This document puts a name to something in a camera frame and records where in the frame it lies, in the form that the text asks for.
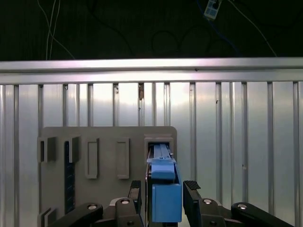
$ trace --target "blue cable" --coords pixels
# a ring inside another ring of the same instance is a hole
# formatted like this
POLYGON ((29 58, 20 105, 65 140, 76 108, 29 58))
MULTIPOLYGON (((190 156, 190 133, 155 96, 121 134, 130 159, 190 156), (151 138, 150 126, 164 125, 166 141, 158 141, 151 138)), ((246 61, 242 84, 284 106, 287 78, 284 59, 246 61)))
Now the blue cable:
POLYGON ((198 7, 199 7, 199 9, 200 9, 200 11, 201 11, 201 13, 202 13, 202 16, 203 16, 203 18, 205 19, 205 20, 207 20, 207 22, 209 23, 209 25, 213 28, 213 30, 217 33, 217 35, 221 38, 221 39, 223 39, 223 40, 225 40, 234 50, 235 50, 235 52, 239 55, 239 56, 242 56, 242 54, 240 53, 240 51, 239 51, 239 49, 228 39, 228 38, 226 38, 224 35, 222 35, 219 31, 218 31, 218 29, 216 28, 216 26, 208 19, 208 18, 206 18, 206 16, 204 16, 204 10, 202 9, 202 7, 201 7, 201 5, 200 5, 200 3, 199 3, 199 0, 197 0, 197 5, 198 5, 198 7))

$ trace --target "silver screw head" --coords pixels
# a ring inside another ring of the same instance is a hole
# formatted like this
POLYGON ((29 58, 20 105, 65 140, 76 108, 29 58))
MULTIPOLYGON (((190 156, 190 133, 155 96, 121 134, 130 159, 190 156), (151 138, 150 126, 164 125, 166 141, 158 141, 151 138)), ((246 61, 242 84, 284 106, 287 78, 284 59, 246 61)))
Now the silver screw head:
POLYGON ((97 208, 96 205, 89 205, 89 206, 88 206, 88 209, 89 209, 89 210, 94 210, 94 209, 96 209, 96 208, 97 208))
POLYGON ((122 204, 128 204, 128 203, 129 203, 129 200, 122 200, 121 203, 122 203, 122 204))
POLYGON ((247 206, 245 206, 244 204, 239 204, 238 207, 239 207, 241 210, 246 210, 246 209, 247 209, 247 206))
POLYGON ((206 204, 211 204, 212 201, 211 200, 203 200, 203 203, 206 203, 206 204))

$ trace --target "white cable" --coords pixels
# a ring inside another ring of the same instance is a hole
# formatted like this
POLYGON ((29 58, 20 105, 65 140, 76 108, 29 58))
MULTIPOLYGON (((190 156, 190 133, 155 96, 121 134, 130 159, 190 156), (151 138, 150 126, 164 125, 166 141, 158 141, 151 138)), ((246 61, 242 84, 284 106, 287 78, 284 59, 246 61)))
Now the white cable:
MULTIPOLYGON (((58 20, 58 16, 59 16, 59 12, 60 12, 60 5, 61 5, 61 0, 59 0, 59 6, 58 6, 58 12, 57 12, 57 16, 56 16, 56 20, 55 20, 55 26, 54 26, 54 29, 53 29, 53 35, 55 36, 55 33, 56 33, 56 26, 57 26, 57 20, 58 20)), ((50 49, 50 52, 49 52, 49 60, 51 59, 51 56, 52 56, 52 49, 53 49, 53 39, 51 41, 51 49, 50 49)))
POLYGON ((54 36, 53 36, 53 33, 52 33, 52 31, 51 31, 51 27, 50 27, 50 25, 49 25, 49 22, 48 22, 48 19, 47 19, 47 15, 46 15, 46 13, 45 13, 45 11, 44 11, 44 9, 41 7, 41 5, 40 5, 40 2, 39 2, 39 0, 37 0, 37 3, 38 3, 38 6, 39 6, 39 8, 42 10, 42 12, 43 12, 43 14, 44 14, 44 16, 45 16, 45 19, 46 19, 46 23, 47 23, 47 26, 48 26, 48 29, 49 29, 49 31, 50 31, 50 35, 51 35, 51 37, 73 58, 73 59, 75 59, 75 57, 71 54, 71 52, 65 47, 65 46, 63 46, 63 44, 61 44, 54 36))
POLYGON ((241 13, 242 16, 244 16, 261 34, 261 36, 265 39, 267 45, 269 46, 270 50, 272 51, 272 53, 275 55, 275 57, 277 57, 277 54, 276 52, 273 50, 273 48, 271 47, 271 45, 269 44, 269 42, 267 41, 267 38, 263 35, 263 33, 261 32, 261 30, 244 14, 241 12, 241 10, 238 9, 238 7, 231 1, 231 0, 228 0, 233 6, 234 8, 239 12, 241 13))
MULTIPOLYGON (((53 10, 55 9, 55 5, 56 5, 57 0, 53 1, 53 9, 52 9, 52 14, 51 14, 51 21, 49 26, 52 27, 52 22, 53 22, 53 10)), ((46 60, 48 57, 48 40, 49 40, 49 34, 50 34, 50 30, 48 30, 48 34, 47 34, 47 39, 46 39, 46 60)))

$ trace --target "blue plastic part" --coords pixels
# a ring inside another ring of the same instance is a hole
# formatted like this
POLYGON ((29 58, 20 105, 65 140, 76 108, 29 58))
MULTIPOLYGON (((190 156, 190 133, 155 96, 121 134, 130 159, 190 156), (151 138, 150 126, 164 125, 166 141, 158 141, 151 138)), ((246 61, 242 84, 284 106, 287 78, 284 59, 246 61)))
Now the blue plastic part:
POLYGON ((170 157, 170 150, 165 144, 154 145, 153 158, 147 159, 151 164, 151 178, 162 180, 175 180, 175 159, 170 157))
POLYGON ((180 184, 152 186, 152 221, 181 222, 182 187, 180 184))
POLYGON ((177 163, 166 144, 155 144, 153 154, 153 158, 147 159, 151 165, 151 178, 173 183, 152 185, 152 221, 181 222, 182 185, 177 163))

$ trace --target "corrugated metal wall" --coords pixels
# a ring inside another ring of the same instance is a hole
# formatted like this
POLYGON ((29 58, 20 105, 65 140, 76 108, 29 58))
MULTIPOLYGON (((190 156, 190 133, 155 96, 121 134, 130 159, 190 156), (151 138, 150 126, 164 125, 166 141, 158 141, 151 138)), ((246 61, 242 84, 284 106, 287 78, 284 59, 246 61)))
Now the corrugated metal wall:
POLYGON ((177 129, 182 179, 203 197, 299 226, 302 120, 303 82, 0 85, 1 227, 36 226, 43 127, 137 125, 177 129))

